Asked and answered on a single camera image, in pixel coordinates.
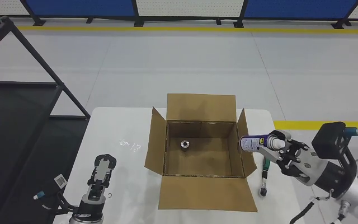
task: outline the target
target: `yellow floor line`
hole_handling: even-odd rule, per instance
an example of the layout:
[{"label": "yellow floor line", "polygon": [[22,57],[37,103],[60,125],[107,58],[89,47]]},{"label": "yellow floor line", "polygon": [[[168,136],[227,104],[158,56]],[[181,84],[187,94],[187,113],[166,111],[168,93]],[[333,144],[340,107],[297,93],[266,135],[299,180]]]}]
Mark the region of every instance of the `yellow floor line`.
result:
[{"label": "yellow floor line", "polygon": [[34,31],[182,31],[182,32],[278,32],[291,34],[358,34],[358,30],[335,29],[278,29],[278,28],[230,28],[230,27],[111,27],[111,26],[18,26],[20,30]]},{"label": "yellow floor line", "polygon": [[[277,120],[274,121],[276,129],[281,130],[318,130],[322,124],[332,121],[294,121],[294,120]],[[358,127],[358,122],[344,122],[347,127]]]}]

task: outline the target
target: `open cardboard box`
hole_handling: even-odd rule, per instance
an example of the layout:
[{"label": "open cardboard box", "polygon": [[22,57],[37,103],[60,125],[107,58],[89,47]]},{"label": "open cardboard box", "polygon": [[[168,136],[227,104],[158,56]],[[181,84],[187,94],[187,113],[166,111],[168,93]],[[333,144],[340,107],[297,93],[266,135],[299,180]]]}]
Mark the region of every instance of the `open cardboard box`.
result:
[{"label": "open cardboard box", "polygon": [[247,134],[235,96],[168,94],[167,120],[152,110],[144,165],[163,176],[158,208],[257,212],[246,180],[256,165],[239,147]]}]

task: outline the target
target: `white floor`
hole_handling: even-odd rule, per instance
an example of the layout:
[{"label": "white floor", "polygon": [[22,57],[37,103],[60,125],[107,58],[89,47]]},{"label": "white floor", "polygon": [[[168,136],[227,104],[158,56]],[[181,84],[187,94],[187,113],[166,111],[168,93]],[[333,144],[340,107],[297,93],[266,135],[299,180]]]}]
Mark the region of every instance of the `white floor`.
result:
[{"label": "white floor", "polygon": [[[90,113],[98,106],[165,108],[167,93],[190,92],[236,95],[237,108],[267,109],[274,120],[358,120],[356,35],[24,34]],[[0,81],[51,81],[14,36],[0,42],[0,52]],[[53,114],[81,113],[63,95]],[[292,134],[310,143],[315,132]],[[358,139],[351,150],[358,158]],[[313,191],[293,181],[304,208]],[[267,185],[269,193],[270,177]],[[305,221],[330,223],[337,207],[321,202]],[[345,223],[357,221],[349,216]]]}]

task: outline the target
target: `white wall panel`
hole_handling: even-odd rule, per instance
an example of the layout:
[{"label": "white wall panel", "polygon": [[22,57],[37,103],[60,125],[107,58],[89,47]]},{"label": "white wall panel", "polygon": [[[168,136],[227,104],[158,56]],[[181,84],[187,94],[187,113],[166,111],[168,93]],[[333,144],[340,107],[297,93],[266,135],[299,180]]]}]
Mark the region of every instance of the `white wall panel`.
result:
[{"label": "white wall panel", "polygon": [[28,15],[20,0],[0,0],[0,15]]},{"label": "white wall panel", "polygon": [[240,16],[243,0],[137,0],[140,16]]},{"label": "white wall panel", "polygon": [[358,7],[354,9],[349,18],[358,18]]}]

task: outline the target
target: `blue wall panel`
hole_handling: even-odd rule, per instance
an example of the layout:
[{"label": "blue wall panel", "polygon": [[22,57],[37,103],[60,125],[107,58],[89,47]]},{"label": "blue wall panel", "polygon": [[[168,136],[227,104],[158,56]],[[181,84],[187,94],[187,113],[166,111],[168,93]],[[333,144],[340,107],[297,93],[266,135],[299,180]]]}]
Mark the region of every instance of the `blue wall panel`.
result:
[{"label": "blue wall panel", "polygon": [[343,18],[356,0],[248,0],[245,17]]},{"label": "blue wall panel", "polygon": [[27,0],[36,15],[134,16],[131,0]]}]

